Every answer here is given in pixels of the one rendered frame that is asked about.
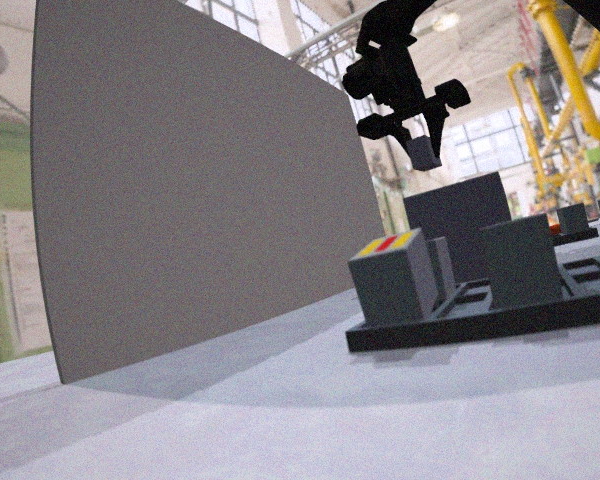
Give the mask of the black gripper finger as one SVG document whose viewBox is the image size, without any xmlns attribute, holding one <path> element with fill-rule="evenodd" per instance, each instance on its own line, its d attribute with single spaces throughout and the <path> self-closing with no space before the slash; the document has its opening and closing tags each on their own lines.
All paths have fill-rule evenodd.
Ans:
<svg viewBox="0 0 600 480">
<path fill-rule="evenodd" d="M 450 113 L 447 112 L 442 106 L 436 105 L 431 108 L 427 108 L 422 111 L 424 119 L 426 120 L 428 133 L 430 135 L 432 149 L 435 155 L 435 158 L 440 157 L 440 147 L 441 147 L 441 137 L 442 130 L 444 128 L 445 118 L 450 116 Z"/>
<path fill-rule="evenodd" d="M 412 139 L 409 129 L 392 122 L 391 124 L 389 124 L 387 126 L 385 125 L 384 127 L 380 128 L 380 130 L 383 133 L 393 136 L 400 143 L 402 148 L 408 154 L 406 142 L 408 140 Z M 408 154 L 408 156 L 409 156 L 409 154 Z"/>
</svg>

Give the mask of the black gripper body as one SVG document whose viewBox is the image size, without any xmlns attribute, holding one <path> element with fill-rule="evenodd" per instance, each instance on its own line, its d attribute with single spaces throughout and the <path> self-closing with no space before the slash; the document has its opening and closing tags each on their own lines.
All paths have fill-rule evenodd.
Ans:
<svg viewBox="0 0 600 480">
<path fill-rule="evenodd" d="M 412 67 L 412 66 L 411 66 Z M 415 68 L 412 67 L 415 71 Z M 409 91 L 399 96 L 399 98 L 390 99 L 390 108 L 393 113 L 381 116 L 377 113 L 370 114 L 361 118 L 357 123 L 358 136 L 377 140 L 389 134 L 381 132 L 380 128 L 389 125 L 392 122 L 402 126 L 402 121 L 418 116 L 423 110 L 432 106 L 440 105 L 446 111 L 446 103 L 453 109 L 466 106 L 471 103 L 469 94 L 464 85 L 457 79 L 448 80 L 448 82 L 434 86 L 435 95 L 426 98 L 422 89 L 422 81 L 415 71 L 418 82 L 416 83 L 418 93 L 410 95 Z"/>
</svg>

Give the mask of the orange-handled screwdriver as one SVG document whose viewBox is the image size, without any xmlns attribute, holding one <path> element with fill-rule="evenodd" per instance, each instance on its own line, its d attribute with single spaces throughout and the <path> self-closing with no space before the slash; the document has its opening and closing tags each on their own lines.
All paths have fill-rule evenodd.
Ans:
<svg viewBox="0 0 600 480">
<path fill-rule="evenodd" d="M 588 220 L 588 223 L 592 223 L 594 221 L 599 221 L 599 218 Z M 549 226 L 549 227 L 551 229 L 551 235 L 561 233 L 560 224 L 555 224 L 555 225 L 552 225 L 552 226 Z"/>
</svg>

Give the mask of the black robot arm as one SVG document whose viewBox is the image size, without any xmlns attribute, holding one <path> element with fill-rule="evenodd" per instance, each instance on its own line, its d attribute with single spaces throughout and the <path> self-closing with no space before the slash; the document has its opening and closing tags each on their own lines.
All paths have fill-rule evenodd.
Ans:
<svg viewBox="0 0 600 480">
<path fill-rule="evenodd" d="M 365 14 L 355 50 L 363 58 L 345 68 L 347 73 L 342 78 L 350 97 L 362 100 L 372 93 L 377 105 L 389 106 L 390 99 L 408 91 L 410 95 L 419 94 L 418 78 L 407 49 L 417 38 L 409 34 L 415 20 L 435 1 L 385 0 Z M 563 1 L 600 32 L 600 0 Z M 370 46 L 370 41 L 381 46 Z M 387 78 L 385 73 L 395 67 L 397 74 Z"/>
</svg>

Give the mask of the black slotted rack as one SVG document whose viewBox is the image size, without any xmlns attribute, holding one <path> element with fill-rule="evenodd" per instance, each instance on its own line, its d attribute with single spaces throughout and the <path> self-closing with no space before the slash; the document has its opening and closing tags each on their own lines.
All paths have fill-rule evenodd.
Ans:
<svg viewBox="0 0 600 480">
<path fill-rule="evenodd" d="M 494 309 L 489 278 L 458 283 L 426 320 L 345 331 L 349 353 L 413 349 L 600 324 L 600 256 L 558 264 L 563 298 Z"/>
</svg>

